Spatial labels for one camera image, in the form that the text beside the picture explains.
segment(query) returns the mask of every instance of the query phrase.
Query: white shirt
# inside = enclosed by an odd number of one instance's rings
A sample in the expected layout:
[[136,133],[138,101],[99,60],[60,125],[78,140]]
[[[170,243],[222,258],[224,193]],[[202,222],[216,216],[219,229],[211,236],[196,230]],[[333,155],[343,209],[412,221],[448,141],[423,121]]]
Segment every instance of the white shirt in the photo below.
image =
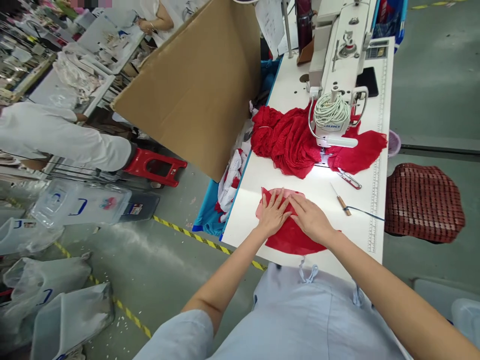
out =
[[73,111],[59,107],[30,102],[5,107],[0,116],[0,150],[19,160],[43,159],[42,153],[48,153],[103,171],[117,171],[127,164],[132,152],[127,139],[75,121]]
[[175,32],[182,26],[185,22],[185,19],[188,17],[188,10],[190,12],[197,9],[196,5],[190,5],[189,1],[186,0],[140,0],[140,15],[145,18],[147,21],[153,21],[157,19],[157,13],[160,8],[160,3],[166,9],[168,15],[170,15],[171,20],[173,21],[173,28],[167,31],[158,30],[158,34],[153,33],[151,37],[155,40],[157,47],[160,47],[166,40],[168,40]]

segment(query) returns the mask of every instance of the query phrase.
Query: floor tape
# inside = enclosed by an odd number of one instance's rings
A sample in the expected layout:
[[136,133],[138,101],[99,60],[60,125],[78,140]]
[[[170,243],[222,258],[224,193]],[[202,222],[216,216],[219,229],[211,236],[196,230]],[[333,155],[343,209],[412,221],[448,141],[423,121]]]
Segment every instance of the floor tape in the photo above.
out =
[[[157,223],[160,223],[162,225],[165,225],[165,226],[168,226],[169,228],[175,230],[175,231],[178,231],[179,233],[182,233],[182,234],[185,234],[201,243],[204,243],[206,245],[208,245],[209,247],[211,248],[214,248],[214,249],[217,249],[217,250],[220,250],[221,252],[227,254],[227,255],[231,255],[233,253],[233,251],[227,249],[226,247],[224,246],[221,246],[221,245],[218,245],[216,243],[214,243],[213,241],[210,241],[210,240],[207,240],[206,238],[203,238],[193,232],[190,232],[184,228],[181,228],[180,226],[177,226],[175,225],[174,223],[171,223],[171,222],[168,222],[166,220],[163,220],[161,218],[159,218],[158,216],[153,216],[153,219],[157,222]],[[261,263],[257,262],[257,261],[252,261],[251,264],[256,267],[257,269],[259,270],[262,270],[262,271],[265,271],[267,270],[267,267],[262,265]]]
[[455,0],[455,1],[437,1],[431,4],[426,4],[426,5],[417,5],[417,6],[412,6],[410,9],[411,10],[421,10],[421,9],[426,9],[426,8],[432,8],[435,6],[452,6],[455,5],[455,3],[461,3],[465,2],[467,0]]
[[[71,258],[72,257],[72,254],[69,253],[69,251],[64,248],[59,242],[55,242],[54,243],[55,246],[62,252],[62,254],[67,257],[67,258]],[[98,285],[100,284],[101,282],[93,275],[90,275],[88,277],[88,279],[94,283],[95,285]],[[152,338],[152,333],[150,332],[149,328],[146,327],[145,325],[143,325],[141,322],[140,322],[140,319],[138,317],[136,317],[132,311],[126,307],[123,302],[121,302],[115,295],[113,295],[112,297],[112,300],[113,300],[113,303],[118,307],[120,308],[121,310],[123,310],[125,312],[125,315],[127,318],[129,318],[131,321],[133,321],[133,323],[149,338],[151,339]]]

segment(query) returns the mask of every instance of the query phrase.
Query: wooden handle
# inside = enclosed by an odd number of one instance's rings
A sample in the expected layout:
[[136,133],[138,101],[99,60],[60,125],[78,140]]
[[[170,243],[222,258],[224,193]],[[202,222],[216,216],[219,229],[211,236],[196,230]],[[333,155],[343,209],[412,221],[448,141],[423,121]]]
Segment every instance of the wooden handle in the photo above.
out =
[[[339,202],[340,205],[341,205],[341,208],[342,208],[342,209],[345,209],[345,208],[347,207],[347,205],[345,205],[345,203],[344,203],[344,201],[342,200],[342,198],[341,198],[340,196],[337,196],[337,199],[338,199],[338,202]],[[345,214],[346,214],[347,216],[351,216],[351,215],[352,215],[352,213],[350,212],[350,210],[347,209],[347,210],[344,210],[344,211],[345,211]]]

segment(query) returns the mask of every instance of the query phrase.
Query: red plastic stool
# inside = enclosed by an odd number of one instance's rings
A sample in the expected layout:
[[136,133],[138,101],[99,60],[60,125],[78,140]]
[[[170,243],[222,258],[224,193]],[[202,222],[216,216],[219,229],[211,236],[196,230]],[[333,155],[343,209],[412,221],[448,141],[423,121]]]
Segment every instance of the red plastic stool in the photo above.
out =
[[[147,170],[148,164],[154,160],[171,165],[167,176],[157,175],[152,172],[154,170]],[[172,188],[176,188],[179,185],[179,182],[175,180],[175,174],[177,173],[178,169],[186,167],[186,161],[182,161],[174,157],[160,155],[155,152],[143,150],[137,147],[135,157],[130,162],[128,167],[123,169],[123,171],[163,185],[170,186]]]

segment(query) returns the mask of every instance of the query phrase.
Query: light blue uniform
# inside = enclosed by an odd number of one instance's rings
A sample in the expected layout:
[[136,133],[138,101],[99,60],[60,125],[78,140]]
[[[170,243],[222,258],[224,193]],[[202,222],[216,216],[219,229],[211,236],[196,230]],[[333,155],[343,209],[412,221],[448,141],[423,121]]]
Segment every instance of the light blue uniform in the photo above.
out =
[[212,321],[191,310],[164,323],[134,360],[410,359],[361,290],[316,267],[270,263],[255,305],[211,354]]

